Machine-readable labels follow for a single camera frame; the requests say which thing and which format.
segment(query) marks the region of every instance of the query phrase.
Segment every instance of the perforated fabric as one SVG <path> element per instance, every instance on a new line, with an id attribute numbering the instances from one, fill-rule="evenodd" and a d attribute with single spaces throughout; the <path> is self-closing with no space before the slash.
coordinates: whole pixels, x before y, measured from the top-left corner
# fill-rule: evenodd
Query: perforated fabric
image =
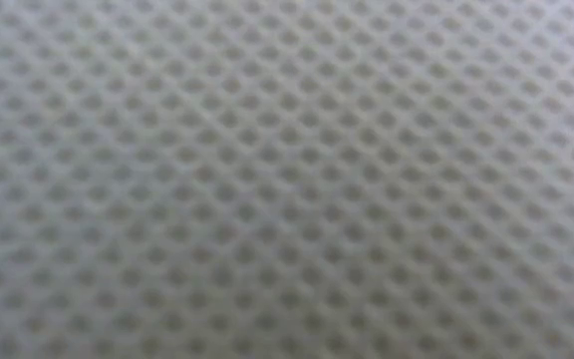
<path id="1" fill-rule="evenodd" d="M 574 1 L 0 0 L 0 358 L 574 358 Z"/>

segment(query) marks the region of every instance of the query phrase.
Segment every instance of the gray mesh fabric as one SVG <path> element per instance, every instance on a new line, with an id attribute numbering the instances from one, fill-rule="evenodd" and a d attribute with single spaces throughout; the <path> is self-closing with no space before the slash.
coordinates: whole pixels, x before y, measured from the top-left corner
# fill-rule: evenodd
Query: gray mesh fabric
<path id="1" fill-rule="evenodd" d="M 0 0 L 0 358 L 574 359 L 574 1 Z"/>

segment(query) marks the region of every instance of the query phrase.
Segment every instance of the textured fabric surface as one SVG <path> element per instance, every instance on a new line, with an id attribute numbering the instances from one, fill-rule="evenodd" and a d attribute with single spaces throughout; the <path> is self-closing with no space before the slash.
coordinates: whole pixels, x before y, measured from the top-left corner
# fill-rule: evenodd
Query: textured fabric surface
<path id="1" fill-rule="evenodd" d="M 0 358 L 574 359 L 574 1 L 0 0 Z"/>

